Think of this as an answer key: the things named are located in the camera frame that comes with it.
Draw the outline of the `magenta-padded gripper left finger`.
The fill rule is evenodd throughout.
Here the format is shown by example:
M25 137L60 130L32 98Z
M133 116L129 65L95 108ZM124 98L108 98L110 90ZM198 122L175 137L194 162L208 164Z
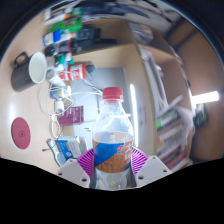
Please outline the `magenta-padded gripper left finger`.
M77 159L68 159L59 169L57 175L76 185L89 188L94 171L94 152L86 151Z

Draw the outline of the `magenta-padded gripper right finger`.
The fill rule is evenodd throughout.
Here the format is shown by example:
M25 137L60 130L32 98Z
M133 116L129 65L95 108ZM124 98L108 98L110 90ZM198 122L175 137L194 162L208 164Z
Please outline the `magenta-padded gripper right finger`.
M167 175L169 168L156 156L148 156L134 147L131 153L131 171L128 176L128 185L131 188L140 188Z

